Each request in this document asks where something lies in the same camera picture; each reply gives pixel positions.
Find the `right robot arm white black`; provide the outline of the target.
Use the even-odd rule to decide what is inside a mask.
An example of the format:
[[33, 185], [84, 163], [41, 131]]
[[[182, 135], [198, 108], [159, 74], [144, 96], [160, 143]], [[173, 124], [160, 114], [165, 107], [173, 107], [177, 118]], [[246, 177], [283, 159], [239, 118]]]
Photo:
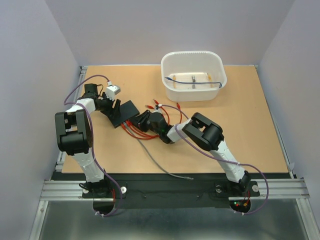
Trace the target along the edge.
[[223, 129], [199, 112], [185, 122], [171, 125], [160, 112], [149, 110], [129, 120], [142, 132], [151, 131], [165, 144], [190, 139], [209, 157], [217, 160], [230, 182], [231, 192], [242, 195], [248, 190], [251, 177], [229, 150]]

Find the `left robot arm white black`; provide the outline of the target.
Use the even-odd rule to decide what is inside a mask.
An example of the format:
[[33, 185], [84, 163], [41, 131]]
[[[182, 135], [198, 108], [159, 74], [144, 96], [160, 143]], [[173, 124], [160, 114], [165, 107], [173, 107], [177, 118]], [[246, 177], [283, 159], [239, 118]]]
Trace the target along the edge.
[[119, 118], [121, 101], [116, 99], [121, 88], [109, 83], [102, 94], [94, 83], [84, 86], [84, 94], [67, 111], [55, 114], [57, 145], [60, 151], [73, 157], [83, 170], [86, 183], [82, 188], [94, 187], [95, 193], [106, 197], [111, 193], [111, 184], [96, 163], [93, 154], [94, 137], [90, 120], [91, 113], [100, 111], [111, 121]]

